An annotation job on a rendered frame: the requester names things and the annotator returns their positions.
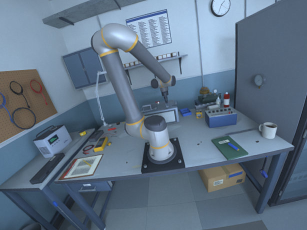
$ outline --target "cardboard box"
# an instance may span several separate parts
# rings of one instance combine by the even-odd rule
[[[198,170],[198,173],[208,193],[242,184],[246,176],[238,163],[206,168]]]

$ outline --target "blue marker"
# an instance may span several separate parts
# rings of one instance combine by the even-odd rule
[[[230,147],[232,147],[233,149],[239,151],[239,149],[238,149],[236,146],[234,146],[232,143],[229,142],[228,145],[229,145]]]

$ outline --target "end effector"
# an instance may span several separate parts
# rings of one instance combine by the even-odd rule
[[[151,87],[153,87],[154,89],[160,88],[161,94],[165,100],[166,107],[169,106],[168,104],[169,87],[172,87],[175,84],[176,84],[175,76],[171,76],[169,81],[166,83],[163,83],[161,80],[156,78],[151,80]]]

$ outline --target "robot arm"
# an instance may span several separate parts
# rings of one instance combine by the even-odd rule
[[[157,76],[160,79],[160,84],[163,84],[161,89],[164,94],[168,91],[168,86],[175,85],[176,78],[171,76],[139,42],[138,35],[124,25],[107,24],[92,36],[91,46],[100,56],[126,115],[125,129],[127,133],[133,137],[149,140],[149,155],[152,159],[160,162],[167,161],[172,156],[174,147],[169,139],[166,122],[161,116],[145,119],[140,112],[118,49],[131,53]]]

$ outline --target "blue wall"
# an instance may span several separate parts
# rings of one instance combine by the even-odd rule
[[[228,92],[230,94],[230,105],[234,106],[235,93],[235,70],[228,70],[204,76],[204,85],[210,89],[217,89],[219,93]],[[202,77],[192,77],[177,80],[176,85],[168,88],[168,100],[177,101],[178,109],[194,108],[194,100],[200,96],[202,87]],[[160,89],[151,86],[133,90],[138,107],[152,104],[156,101],[164,101]],[[97,99],[88,100],[89,106],[94,114],[98,125],[102,125],[100,113],[98,110]],[[122,122],[125,120],[125,114],[116,94],[100,97],[100,104],[105,122],[108,124]]]
[[[41,154],[33,140],[36,138],[36,134],[51,125],[65,125],[68,132],[97,127],[90,105],[85,101],[3,146],[0,148],[0,184],[9,179],[35,156]],[[50,187],[62,200],[67,196],[61,185],[52,184]],[[21,192],[20,195],[46,220],[51,221],[56,210],[51,207],[39,192]],[[18,230],[33,223],[33,220],[2,192],[0,192],[0,217],[1,230]]]

